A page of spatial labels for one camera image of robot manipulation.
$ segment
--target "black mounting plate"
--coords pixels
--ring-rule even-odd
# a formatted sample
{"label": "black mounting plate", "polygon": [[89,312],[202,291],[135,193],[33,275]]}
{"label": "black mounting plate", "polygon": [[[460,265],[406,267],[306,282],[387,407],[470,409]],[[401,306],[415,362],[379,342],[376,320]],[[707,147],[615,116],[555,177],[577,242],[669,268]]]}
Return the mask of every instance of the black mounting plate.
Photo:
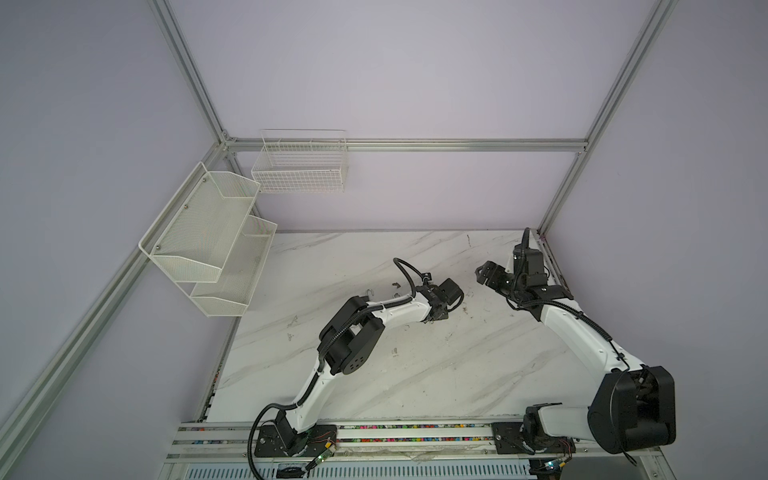
{"label": "black mounting plate", "polygon": [[[317,457],[326,450],[328,441],[336,443],[336,425],[315,425],[308,432],[306,449],[298,456]],[[290,457],[283,450],[283,441],[277,435],[274,425],[262,425],[259,438],[253,442],[253,456],[256,458]]]}
{"label": "black mounting plate", "polygon": [[[493,441],[496,444],[496,453],[500,455],[508,455],[511,453],[526,453],[533,455],[533,452],[527,448],[524,443],[522,434],[523,422],[498,422],[491,424],[491,430],[493,431]],[[565,440],[571,446],[571,451],[575,451],[573,440],[567,437],[550,437],[551,446],[544,449],[543,452],[537,453],[563,453],[563,445],[560,440]]]}

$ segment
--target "robotic arm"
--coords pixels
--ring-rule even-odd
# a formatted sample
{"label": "robotic arm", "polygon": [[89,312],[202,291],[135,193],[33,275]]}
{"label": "robotic arm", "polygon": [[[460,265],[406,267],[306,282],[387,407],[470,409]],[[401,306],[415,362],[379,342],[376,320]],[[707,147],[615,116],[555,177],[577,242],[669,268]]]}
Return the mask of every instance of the robotic arm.
{"label": "robotic arm", "polygon": [[663,367],[630,355],[584,315],[563,286],[548,285],[544,257],[529,247],[530,229],[505,269],[492,261],[477,281],[502,295],[514,310],[527,310],[576,354],[597,389],[590,406],[548,404],[526,409],[522,432],[533,450],[555,437],[596,441],[610,453],[626,453],[675,440],[674,381]]}
{"label": "robotic arm", "polygon": [[[430,273],[421,273],[398,258],[393,261],[406,275],[411,287],[410,295],[386,302],[370,302],[367,297],[361,296],[347,300],[320,332],[318,357],[301,393],[288,406],[267,406],[267,409],[278,409],[274,423],[280,438],[280,449],[285,455],[297,455],[305,449],[310,429],[317,423],[320,410],[337,381],[366,362],[385,328],[447,319],[448,314],[464,300],[464,293],[453,280],[446,279],[438,286],[432,283]],[[404,266],[419,275],[422,285],[413,283]],[[252,434],[267,409],[254,423]]]}

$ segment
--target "marble tabletop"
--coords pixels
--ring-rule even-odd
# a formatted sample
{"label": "marble tabletop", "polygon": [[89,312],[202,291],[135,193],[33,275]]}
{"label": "marble tabletop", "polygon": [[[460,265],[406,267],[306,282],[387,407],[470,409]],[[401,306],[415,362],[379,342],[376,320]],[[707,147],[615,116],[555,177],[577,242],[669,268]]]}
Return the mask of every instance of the marble tabletop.
{"label": "marble tabletop", "polygon": [[595,386],[567,346],[527,312],[475,281],[486,260],[505,265],[522,232],[278,233],[240,321],[209,422],[252,421],[289,403],[317,354],[320,330],[344,302],[406,294],[400,257],[437,284],[465,292],[450,318],[386,329],[367,363],[344,376],[322,419],[488,418],[543,402],[589,405]]}

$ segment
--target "metal vent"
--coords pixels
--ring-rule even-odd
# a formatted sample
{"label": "metal vent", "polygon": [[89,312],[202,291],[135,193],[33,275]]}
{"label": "metal vent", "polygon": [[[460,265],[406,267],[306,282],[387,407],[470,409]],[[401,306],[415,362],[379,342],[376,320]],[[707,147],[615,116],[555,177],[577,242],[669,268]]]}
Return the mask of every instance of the metal vent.
{"label": "metal vent", "polygon": [[[257,464],[264,478],[276,478],[279,468],[291,466],[289,462]],[[310,472],[310,478],[430,478],[459,480],[513,480],[536,478],[528,473],[527,460],[510,458],[493,460],[434,460],[430,462],[328,462]],[[191,465],[187,478],[253,478],[244,463],[210,463]]]}

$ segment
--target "white wire basket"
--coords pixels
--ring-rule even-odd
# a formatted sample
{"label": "white wire basket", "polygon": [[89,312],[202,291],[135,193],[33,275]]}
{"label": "white wire basket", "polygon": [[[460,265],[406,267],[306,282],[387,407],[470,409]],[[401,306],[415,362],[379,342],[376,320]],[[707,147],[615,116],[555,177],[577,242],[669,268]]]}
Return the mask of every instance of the white wire basket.
{"label": "white wire basket", "polygon": [[216,283],[197,283],[189,297],[208,316],[242,316],[253,298],[277,225],[249,215]]}
{"label": "white wire basket", "polygon": [[162,214],[139,248],[207,316],[248,309],[277,225],[251,215],[259,183],[198,164],[200,179],[157,237]]}
{"label": "white wire basket", "polygon": [[251,174],[261,191],[343,192],[349,158],[344,130],[262,130]]}

